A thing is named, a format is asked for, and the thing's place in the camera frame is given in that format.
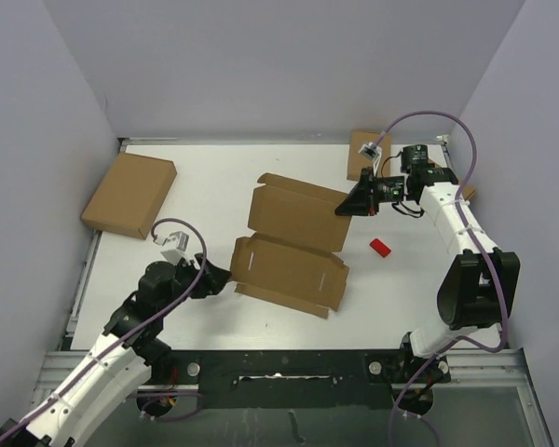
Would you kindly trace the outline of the small red block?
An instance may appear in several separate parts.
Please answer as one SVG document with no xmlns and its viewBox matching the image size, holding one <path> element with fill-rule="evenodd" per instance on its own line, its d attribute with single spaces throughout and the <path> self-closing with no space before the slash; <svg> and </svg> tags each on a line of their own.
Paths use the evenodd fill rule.
<svg viewBox="0 0 559 447">
<path fill-rule="evenodd" d="M 369 246 L 382 258 L 386 258 L 391 254 L 391 248 L 378 238 L 374 238 Z"/>
</svg>

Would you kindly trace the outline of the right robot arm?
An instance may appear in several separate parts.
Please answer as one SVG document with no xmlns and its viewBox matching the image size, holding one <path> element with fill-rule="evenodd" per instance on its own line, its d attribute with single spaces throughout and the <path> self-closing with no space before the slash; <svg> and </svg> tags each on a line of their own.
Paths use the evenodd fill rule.
<svg viewBox="0 0 559 447">
<path fill-rule="evenodd" d="M 397 373 L 414 381 L 437 357 L 473 333 L 498 325 L 500 350 L 507 342 L 508 324 L 520 273 L 519 257 L 503 251 L 471 213 L 456 174 L 429 159 L 423 144 L 404 147 L 398 155 L 400 175 L 381 174 L 380 146 L 364 143 L 360 154 L 371 161 L 347 198 L 336 207 L 338 216 L 374 216 L 382 204 L 403 207 L 415 202 L 414 217 L 427 216 L 453 261 L 437 292 L 437 315 L 405 337 L 409 349 L 395 359 Z"/>
</svg>

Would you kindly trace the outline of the brown cardboard box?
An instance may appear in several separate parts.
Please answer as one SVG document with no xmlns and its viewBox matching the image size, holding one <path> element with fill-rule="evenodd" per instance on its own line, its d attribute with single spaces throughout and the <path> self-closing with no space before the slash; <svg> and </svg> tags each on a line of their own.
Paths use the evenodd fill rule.
<svg viewBox="0 0 559 447">
<path fill-rule="evenodd" d="M 249 237 L 236 239 L 235 292 L 318 318 L 339 310 L 349 267 L 338 257 L 351 219 L 334 213 L 347 195 L 264 173 L 253 190 Z"/>
</svg>

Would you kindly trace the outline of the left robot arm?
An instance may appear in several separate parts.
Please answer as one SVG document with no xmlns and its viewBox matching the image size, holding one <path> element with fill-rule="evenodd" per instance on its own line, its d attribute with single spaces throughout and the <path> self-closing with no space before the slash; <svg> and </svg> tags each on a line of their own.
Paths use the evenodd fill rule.
<svg viewBox="0 0 559 447">
<path fill-rule="evenodd" d="M 83 446 L 132 391 L 170 373 L 164 318 L 186 299 L 219 294 L 231 273 L 199 253 L 151 263 L 93 347 L 61 384 L 20 421 L 0 427 L 0 446 Z"/>
</svg>

